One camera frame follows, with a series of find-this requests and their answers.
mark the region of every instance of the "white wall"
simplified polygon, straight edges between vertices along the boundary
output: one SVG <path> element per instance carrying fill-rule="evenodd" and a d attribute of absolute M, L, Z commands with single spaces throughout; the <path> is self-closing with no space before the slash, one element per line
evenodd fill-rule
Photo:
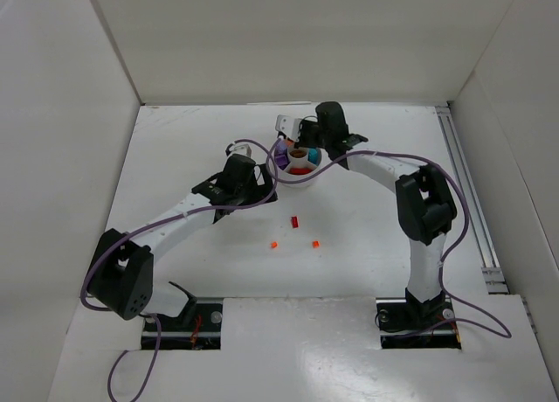
<path fill-rule="evenodd" d="M 0 0 L 0 392 L 46 400 L 139 107 L 89 0 Z"/>
<path fill-rule="evenodd" d="M 515 0 L 452 107 L 500 263 L 528 301 L 556 388 L 558 4 Z"/>
<path fill-rule="evenodd" d="M 99 0 L 143 101 L 454 99 L 512 0 Z"/>

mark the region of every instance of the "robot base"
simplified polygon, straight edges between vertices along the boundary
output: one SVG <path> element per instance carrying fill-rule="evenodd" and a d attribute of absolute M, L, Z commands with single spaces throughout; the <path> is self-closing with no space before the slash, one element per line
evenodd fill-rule
<path fill-rule="evenodd" d="M 196 299 L 187 316 L 177 318 L 159 315 L 162 325 L 161 350 L 219 350 L 223 299 Z M 146 319 L 141 333 L 141 349 L 152 350 L 157 338 L 157 327 Z"/>
<path fill-rule="evenodd" d="M 383 349 L 461 348 L 458 329 L 445 325 L 416 336 L 401 338 L 411 332 L 429 328 L 445 319 L 443 311 L 452 310 L 450 300 L 443 300 L 429 313 L 418 315 L 417 307 L 405 298 L 376 299 L 375 322 L 381 330 Z"/>

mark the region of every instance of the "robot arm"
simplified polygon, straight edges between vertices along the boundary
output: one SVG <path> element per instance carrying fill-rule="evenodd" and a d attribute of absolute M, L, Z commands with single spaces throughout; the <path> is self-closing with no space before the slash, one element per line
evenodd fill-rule
<path fill-rule="evenodd" d="M 429 318 L 445 302 L 438 283 L 446 234 L 456 218 L 456 206 L 444 176 L 432 165 L 417 166 L 394 157 L 377 156 L 368 139 L 350 134 L 342 107 L 324 102 L 316 108 L 317 121 L 280 115 L 276 130 L 296 146 L 325 149 L 335 160 L 348 152 L 364 151 L 339 164 L 377 181 L 397 197 L 398 221 L 410 240 L 411 276 L 406 288 L 406 311 L 414 323 Z"/>
<path fill-rule="evenodd" d="M 239 149 L 248 156 L 235 152 Z M 172 283 L 154 284 L 154 266 L 166 252 L 193 232 L 215 224 L 233 212 L 234 206 L 254 204 L 270 194 L 273 181 L 266 165 L 259 165 L 263 180 L 259 185 L 254 173 L 257 165 L 249 157 L 250 149 L 246 151 L 239 147 L 233 150 L 223 171 L 193 188 L 179 204 L 152 220 L 152 223 L 179 216 L 177 221 L 128 240 L 111 253 L 95 271 L 87 291 L 125 320 L 144 312 L 179 318 L 188 323 L 196 305 L 196 297 Z M 276 199 L 274 192 L 266 202 Z M 125 236 L 126 233 L 115 229 L 105 232 L 100 237 L 91 266 L 109 247 Z"/>

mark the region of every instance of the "purple object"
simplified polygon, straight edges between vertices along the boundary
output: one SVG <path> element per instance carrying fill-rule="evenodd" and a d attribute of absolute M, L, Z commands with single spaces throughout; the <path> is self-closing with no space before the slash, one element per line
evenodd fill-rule
<path fill-rule="evenodd" d="M 286 142 L 279 142 L 278 145 L 276 146 L 276 150 L 274 155 L 275 156 L 280 156 L 280 155 L 286 155 L 287 154 L 287 144 Z"/>
<path fill-rule="evenodd" d="M 287 159 L 287 156 L 283 153 L 276 155 L 273 160 L 275 160 L 276 164 L 281 170 L 285 169 L 289 164 L 289 159 Z"/>

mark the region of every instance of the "white table surface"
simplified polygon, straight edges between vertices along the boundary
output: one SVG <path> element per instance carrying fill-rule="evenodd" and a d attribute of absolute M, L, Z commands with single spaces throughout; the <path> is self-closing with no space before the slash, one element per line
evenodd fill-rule
<path fill-rule="evenodd" d="M 223 168 L 231 140 L 271 144 L 277 114 L 313 109 L 142 108 L 108 225 L 127 230 L 157 216 Z M 351 130 L 375 147 L 427 156 L 452 171 L 432 107 L 344 109 Z M 380 350 L 374 297 L 403 295 L 409 276 L 394 197 L 341 168 L 306 190 L 282 186 L 278 194 L 277 203 L 236 211 L 196 233 L 156 267 L 156 278 L 195 295 L 259 298 L 225 300 L 220 351 L 164 351 L 140 400 L 556 400 L 520 298 L 487 295 L 472 234 L 449 258 L 446 283 L 499 316 L 513 339 L 461 326 L 463 350 Z M 292 215 L 299 229 L 291 228 Z M 460 216 L 449 242 L 461 223 Z M 311 246 L 315 239 L 319 249 Z M 490 324 L 469 308 L 455 309 Z M 78 307 L 49 401 L 108 400 L 110 367 L 122 350 L 139 348 L 140 334 L 138 319 Z M 121 362 L 114 377 L 119 400 L 135 395 L 151 354 L 133 351 Z"/>
<path fill-rule="evenodd" d="M 430 157 L 452 173 L 432 107 L 344 106 L 352 132 L 380 150 Z M 252 138 L 268 147 L 278 114 L 314 114 L 314 105 L 143 107 L 138 116 L 108 225 L 127 230 L 174 206 L 220 171 L 225 147 Z M 254 150 L 257 163 L 263 153 Z M 396 199 L 381 185 L 341 167 L 312 187 L 283 185 L 279 201 L 237 211 L 195 233 L 163 258 L 159 280 L 201 296 L 403 295 L 410 247 L 397 222 Z M 300 228 L 292 229 L 291 216 Z M 454 222 L 449 243 L 462 226 Z M 321 247 L 313 249 L 313 240 Z M 270 243 L 279 246 L 270 249 Z M 481 259 L 470 232 L 448 260 L 446 278 L 457 291 L 485 292 Z"/>

